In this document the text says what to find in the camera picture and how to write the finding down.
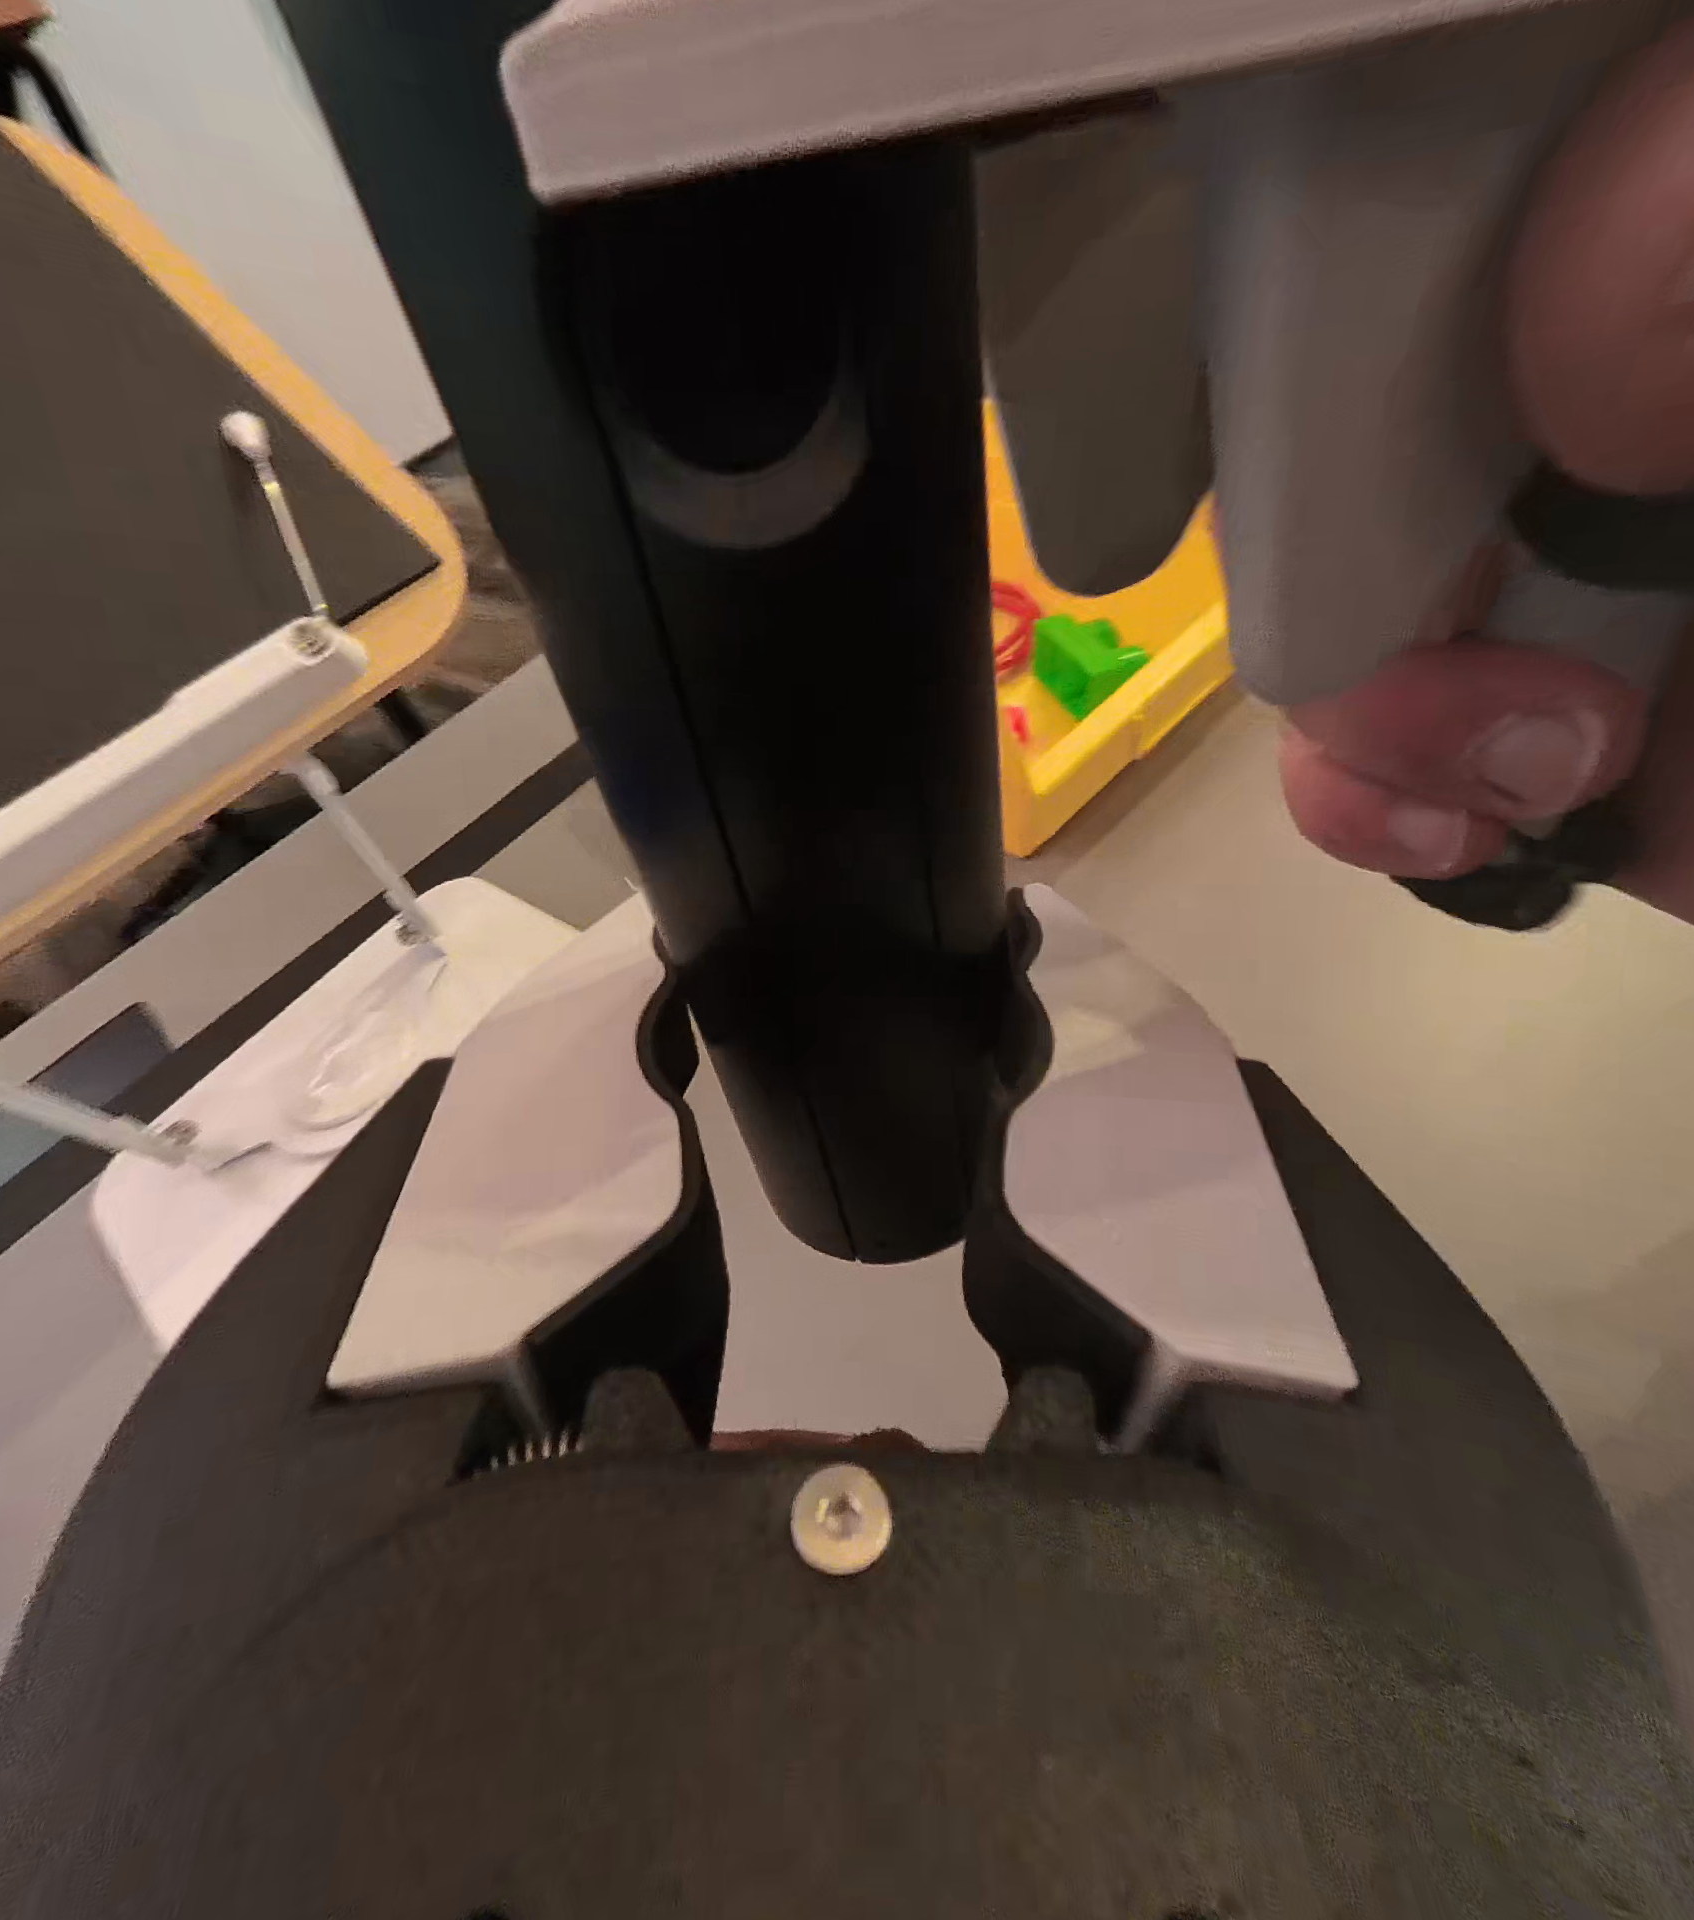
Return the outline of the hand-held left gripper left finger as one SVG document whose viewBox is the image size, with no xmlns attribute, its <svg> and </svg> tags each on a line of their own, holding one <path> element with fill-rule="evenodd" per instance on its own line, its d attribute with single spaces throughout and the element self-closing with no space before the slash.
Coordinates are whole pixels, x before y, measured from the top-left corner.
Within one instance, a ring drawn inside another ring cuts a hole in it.
<svg viewBox="0 0 1694 1920">
<path fill-rule="evenodd" d="M 450 1062 L 328 1392 L 472 1385 L 517 1432 L 578 1432 L 595 1383 L 631 1371 L 711 1432 L 728 1266 L 697 1065 L 642 899 L 528 973 Z"/>
</svg>

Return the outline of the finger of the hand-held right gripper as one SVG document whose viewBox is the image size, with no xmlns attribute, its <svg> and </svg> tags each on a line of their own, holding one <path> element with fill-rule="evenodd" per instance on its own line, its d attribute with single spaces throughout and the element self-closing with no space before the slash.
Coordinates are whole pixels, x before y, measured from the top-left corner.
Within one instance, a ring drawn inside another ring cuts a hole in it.
<svg viewBox="0 0 1694 1920">
<path fill-rule="evenodd" d="M 497 85 L 548 207 L 1458 36 L 1561 71 L 1674 5 L 563 2 Z"/>
</svg>

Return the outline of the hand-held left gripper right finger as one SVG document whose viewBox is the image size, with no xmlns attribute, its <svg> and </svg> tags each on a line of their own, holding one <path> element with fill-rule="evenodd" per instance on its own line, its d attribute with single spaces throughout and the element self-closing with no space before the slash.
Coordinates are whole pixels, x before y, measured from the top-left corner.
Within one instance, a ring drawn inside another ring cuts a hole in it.
<svg viewBox="0 0 1694 1920">
<path fill-rule="evenodd" d="M 1205 1387 L 1348 1398 L 1358 1371 L 1233 1047 L 1051 887 L 1012 910 L 961 1249 L 1006 1387 L 1071 1374 L 1095 1432 L 1164 1432 Z"/>
</svg>

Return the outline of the yellow plastic bin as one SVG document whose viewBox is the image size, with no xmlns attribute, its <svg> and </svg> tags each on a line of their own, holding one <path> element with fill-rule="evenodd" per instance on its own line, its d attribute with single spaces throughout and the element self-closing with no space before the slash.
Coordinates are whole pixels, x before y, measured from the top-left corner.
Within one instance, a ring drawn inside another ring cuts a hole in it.
<svg viewBox="0 0 1694 1920">
<path fill-rule="evenodd" d="M 1227 608 L 1207 501 L 1168 560 L 1140 582 L 1099 596 L 1054 586 L 1033 559 L 989 401 L 980 420 L 1002 830 L 1006 853 L 1027 857 L 1229 685 Z M 1031 629 L 1048 614 L 1111 621 L 1152 660 L 1071 723 L 1031 673 Z"/>
</svg>

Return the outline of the green plastic block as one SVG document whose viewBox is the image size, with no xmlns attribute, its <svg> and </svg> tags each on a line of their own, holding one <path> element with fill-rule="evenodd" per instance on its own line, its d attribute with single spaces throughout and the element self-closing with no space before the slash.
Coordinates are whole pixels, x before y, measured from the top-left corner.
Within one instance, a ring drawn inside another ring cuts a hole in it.
<svg viewBox="0 0 1694 1920">
<path fill-rule="evenodd" d="M 1029 673 L 1078 725 L 1147 668 L 1152 655 L 1111 621 L 1045 614 L 1029 629 Z"/>
</svg>

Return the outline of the white board stand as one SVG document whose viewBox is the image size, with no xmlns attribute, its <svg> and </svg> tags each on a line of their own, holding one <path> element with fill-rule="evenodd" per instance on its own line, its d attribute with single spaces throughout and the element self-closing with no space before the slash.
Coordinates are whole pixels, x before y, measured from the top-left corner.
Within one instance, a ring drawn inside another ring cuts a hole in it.
<svg viewBox="0 0 1694 1920">
<path fill-rule="evenodd" d="M 342 835 L 278 776 L 33 949 L 27 989 L 70 961 L 94 969 L 0 1041 L 0 1069 L 36 1069 L 45 1092 L 210 1142 L 267 1135 L 202 1173 L 102 1162 L 0 1115 L 0 1280 L 70 1212 L 71 1253 L 103 1265 L 159 1351 L 415 1069 L 630 895 L 466 461 L 435 450 L 415 478 L 459 545 L 463 608 L 395 719 L 353 721 L 315 754 L 407 870 L 444 955 L 401 946 Z"/>
</svg>

